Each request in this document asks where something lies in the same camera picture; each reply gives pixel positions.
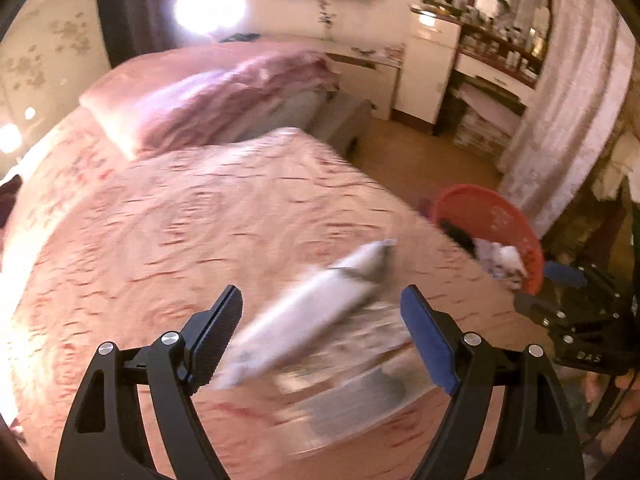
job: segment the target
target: light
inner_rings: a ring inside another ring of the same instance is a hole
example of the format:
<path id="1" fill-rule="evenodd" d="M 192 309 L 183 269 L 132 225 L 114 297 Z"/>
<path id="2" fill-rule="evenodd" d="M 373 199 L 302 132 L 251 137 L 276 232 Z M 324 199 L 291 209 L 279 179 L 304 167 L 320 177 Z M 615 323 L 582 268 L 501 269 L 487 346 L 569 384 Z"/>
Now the light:
<path id="1" fill-rule="evenodd" d="M 435 27 L 436 26 L 435 14 L 431 14 L 430 12 L 427 12 L 426 14 L 421 14 L 420 23 L 422 23 L 425 27 Z"/>
<path id="2" fill-rule="evenodd" d="M 22 146 L 22 136 L 18 126 L 5 124 L 0 128 L 0 152 L 13 153 Z"/>
<path id="3" fill-rule="evenodd" d="M 178 0 L 175 19 L 196 34 L 210 34 L 220 27 L 234 27 L 246 10 L 245 0 Z"/>

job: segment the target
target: shelf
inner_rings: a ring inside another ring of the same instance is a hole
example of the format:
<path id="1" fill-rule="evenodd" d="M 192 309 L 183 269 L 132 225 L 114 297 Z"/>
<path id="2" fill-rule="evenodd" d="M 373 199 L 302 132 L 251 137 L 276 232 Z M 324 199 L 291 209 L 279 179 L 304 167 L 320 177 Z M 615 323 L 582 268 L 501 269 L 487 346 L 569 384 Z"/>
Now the shelf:
<path id="1" fill-rule="evenodd" d="M 471 30 L 473 32 L 478 32 L 479 34 L 482 34 L 483 36 L 488 37 L 491 41 L 495 41 L 498 44 L 508 47 L 508 49 L 510 50 L 515 50 L 516 52 L 519 52 L 522 55 L 522 57 L 524 59 L 527 59 L 529 62 L 534 62 L 534 63 L 543 62 L 542 59 L 528 52 L 526 48 L 510 43 L 509 41 L 504 40 L 500 36 L 496 36 L 494 33 L 484 30 L 484 28 L 479 27 L 478 25 L 471 25 L 470 23 L 463 23 L 463 22 L 460 22 L 460 25 L 462 26 L 463 30 L 466 29 L 466 30 Z"/>
<path id="2" fill-rule="evenodd" d="M 444 15 L 444 14 L 438 14 L 437 12 L 431 12 L 430 10 L 421 11 L 421 10 L 418 10 L 418 9 L 414 9 L 412 7 L 411 11 L 414 12 L 415 14 L 429 13 L 429 15 L 435 16 L 436 20 L 443 20 L 444 22 L 455 23 L 455 24 L 459 25 L 463 29 L 463 31 L 466 30 L 467 32 L 477 32 L 479 34 L 482 34 L 483 36 L 489 38 L 491 41 L 495 41 L 496 43 L 498 43 L 498 44 L 500 44 L 502 46 L 508 47 L 508 49 L 510 49 L 510 50 L 514 50 L 516 52 L 519 52 L 520 55 L 524 59 L 527 59 L 529 62 L 542 63 L 544 61 L 543 59 L 540 59 L 539 57 L 536 57 L 532 53 L 528 52 L 527 49 L 525 49 L 524 47 L 521 47 L 519 45 L 510 43 L 509 41 L 504 40 L 500 36 L 497 36 L 496 34 L 494 34 L 492 32 L 484 30 L 484 28 L 479 27 L 479 25 L 472 25 L 471 23 L 465 23 L 465 22 L 462 22 L 461 20 L 459 20 L 457 18 L 454 18 L 453 16 L 447 16 L 447 15 Z"/>
<path id="3" fill-rule="evenodd" d="M 509 68 L 507 68 L 503 62 L 498 61 L 495 58 L 491 58 L 491 57 L 487 57 L 487 56 L 481 56 L 480 54 L 476 54 L 475 52 L 471 51 L 471 50 L 467 50 L 466 48 L 459 46 L 458 47 L 458 52 L 460 54 L 464 54 L 465 56 L 469 56 L 481 63 L 484 63 L 488 66 L 491 66 L 492 68 L 495 68 L 496 70 L 499 70 L 500 72 L 508 75 L 509 77 L 514 78 L 516 81 L 521 82 L 522 84 L 528 86 L 529 88 L 536 88 L 536 82 L 524 75 L 520 70 L 510 70 Z"/>

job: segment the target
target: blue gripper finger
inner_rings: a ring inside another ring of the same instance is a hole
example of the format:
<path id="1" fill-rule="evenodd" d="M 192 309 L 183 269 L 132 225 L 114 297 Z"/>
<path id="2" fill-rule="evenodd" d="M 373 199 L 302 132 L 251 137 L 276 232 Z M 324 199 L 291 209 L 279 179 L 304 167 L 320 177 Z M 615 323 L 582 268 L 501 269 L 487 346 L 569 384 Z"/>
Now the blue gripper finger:
<path id="1" fill-rule="evenodd" d="M 402 291 L 400 314 L 434 384 L 444 388 L 447 395 L 452 396 L 460 384 L 460 378 L 456 374 L 454 351 L 432 314 L 448 317 L 458 332 L 460 329 L 448 314 L 434 312 L 415 286 L 409 286 Z"/>

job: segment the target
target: metal screw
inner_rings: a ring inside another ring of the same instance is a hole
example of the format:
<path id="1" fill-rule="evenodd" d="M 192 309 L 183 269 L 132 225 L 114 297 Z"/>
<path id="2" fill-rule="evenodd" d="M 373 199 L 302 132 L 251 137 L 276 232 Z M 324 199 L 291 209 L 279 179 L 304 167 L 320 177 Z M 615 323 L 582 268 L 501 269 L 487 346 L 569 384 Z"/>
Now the metal screw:
<path id="1" fill-rule="evenodd" d="M 542 357 L 545 351 L 538 345 L 531 345 L 529 347 L 529 353 L 533 355 L 533 357 Z"/>
<path id="2" fill-rule="evenodd" d="M 100 346 L 98 346 L 98 354 L 100 355 L 107 355 L 110 354 L 111 351 L 113 350 L 113 343 L 102 343 Z"/>
<path id="3" fill-rule="evenodd" d="M 469 346 L 478 346 L 482 342 L 482 338 L 478 334 L 470 332 L 465 335 L 465 343 Z"/>
<path id="4" fill-rule="evenodd" d="M 162 341 L 162 344 L 169 346 L 177 343 L 178 339 L 180 339 L 180 334 L 177 332 L 167 332 L 166 334 L 162 334 L 160 341 Z"/>

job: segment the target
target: white dresser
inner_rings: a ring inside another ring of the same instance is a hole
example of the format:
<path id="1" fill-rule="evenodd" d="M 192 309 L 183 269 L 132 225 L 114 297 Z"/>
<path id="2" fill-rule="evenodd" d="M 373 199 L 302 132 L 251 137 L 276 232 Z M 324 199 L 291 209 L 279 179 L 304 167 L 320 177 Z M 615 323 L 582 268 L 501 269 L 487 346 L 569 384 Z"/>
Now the white dresser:
<path id="1" fill-rule="evenodd" d="M 473 59 L 472 57 L 466 56 L 465 54 L 460 54 L 458 56 L 456 70 L 470 77 L 481 77 L 482 79 L 498 85 L 507 92 L 514 94 L 525 106 L 530 105 L 533 94 L 536 93 L 534 88 L 521 83 L 501 70 L 495 69 L 494 67 L 478 61 L 477 59 Z"/>
<path id="2" fill-rule="evenodd" d="M 371 115 L 388 121 L 398 81 L 401 63 L 383 56 L 364 56 L 350 45 L 338 41 L 295 36 L 293 34 L 267 34 L 259 41 L 292 41 L 306 43 L 332 60 L 339 74 L 340 89 L 371 101 Z"/>
<path id="3" fill-rule="evenodd" d="M 412 14 L 398 89 L 398 110 L 435 124 L 456 56 L 460 26 Z"/>

